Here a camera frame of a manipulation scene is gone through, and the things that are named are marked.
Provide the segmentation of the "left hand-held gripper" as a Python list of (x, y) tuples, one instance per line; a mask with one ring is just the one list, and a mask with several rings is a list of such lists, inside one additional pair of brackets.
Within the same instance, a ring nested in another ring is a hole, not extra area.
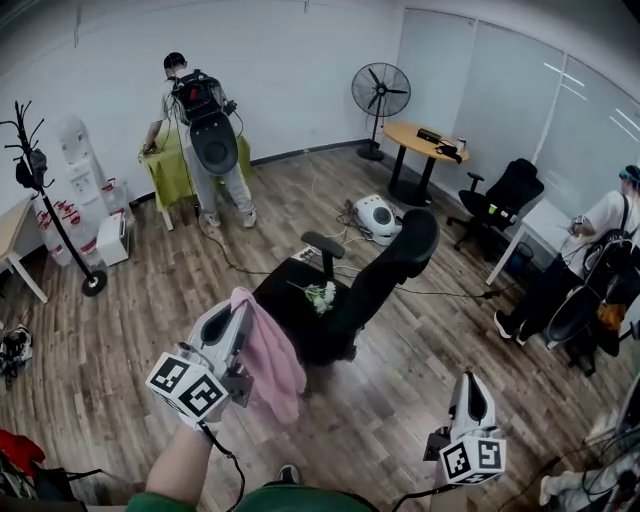
[(253, 328), (253, 308), (223, 301), (201, 315), (186, 340), (161, 355), (147, 388), (194, 423), (216, 422), (226, 406), (248, 402), (253, 378), (240, 353)]

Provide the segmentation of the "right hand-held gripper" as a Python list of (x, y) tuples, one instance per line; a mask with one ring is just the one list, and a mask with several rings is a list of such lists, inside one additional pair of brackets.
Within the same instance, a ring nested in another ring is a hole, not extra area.
[(506, 440), (498, 434), (495, 402), (474, 373), (456, 382), (449, 423), (432, 432), (423, 459), (438, 462), (448, 484), (481, 484), (506, 469)]

